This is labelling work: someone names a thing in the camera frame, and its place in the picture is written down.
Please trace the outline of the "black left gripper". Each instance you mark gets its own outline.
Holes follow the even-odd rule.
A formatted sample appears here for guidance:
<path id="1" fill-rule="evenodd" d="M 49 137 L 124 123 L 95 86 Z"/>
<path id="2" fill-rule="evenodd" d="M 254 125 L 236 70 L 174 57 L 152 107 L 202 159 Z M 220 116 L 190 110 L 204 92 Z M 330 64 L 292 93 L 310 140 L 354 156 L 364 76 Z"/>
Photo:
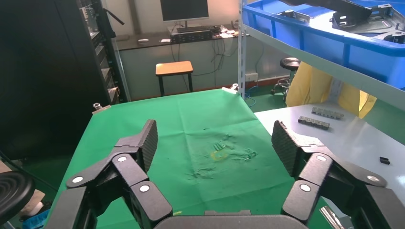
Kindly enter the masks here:
<path id="1" fill-rule="evenodd" d="M 364 6 L 356 4 L 349 0 L 280 0 L 289 6 L 298 6 L 307 4 L 314 7 L 323 7 L 336 11 L 339 20 L 365 20 L 371 15 L 372 11 Z"/>

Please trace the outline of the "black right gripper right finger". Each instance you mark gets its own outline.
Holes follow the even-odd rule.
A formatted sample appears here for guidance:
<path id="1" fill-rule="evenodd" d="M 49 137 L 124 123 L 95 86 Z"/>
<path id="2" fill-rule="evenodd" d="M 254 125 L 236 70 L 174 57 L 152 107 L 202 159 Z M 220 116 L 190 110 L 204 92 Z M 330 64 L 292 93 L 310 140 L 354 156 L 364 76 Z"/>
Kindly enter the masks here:
<path id="1" fill-rule="evenodd" d="M 402 229 L 405 207 L 380 175 L 345 161 L 315 137 L 300 135 L 280 120 L 273 125 L 273 149 L 294 178 L 281 209 L 308 224 L 321 197 L 351 218 L 356 229 Z"/>

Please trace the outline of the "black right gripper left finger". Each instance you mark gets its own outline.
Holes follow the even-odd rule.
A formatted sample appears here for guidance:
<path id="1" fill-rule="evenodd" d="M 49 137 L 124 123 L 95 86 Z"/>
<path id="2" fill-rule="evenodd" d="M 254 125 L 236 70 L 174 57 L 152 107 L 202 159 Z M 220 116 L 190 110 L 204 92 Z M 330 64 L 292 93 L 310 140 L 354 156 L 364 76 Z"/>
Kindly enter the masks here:
<path id="1" fill-rule="evenodd" d="M 142 229 L 170 217 L 171 205 L 147 175 L 157 146 L 155 120 L 148 120 L 140 133 L 119 139 L 105 159 L 67 180 L 45 227 L 95 229 L 97 218 L 118 198 Z"/>

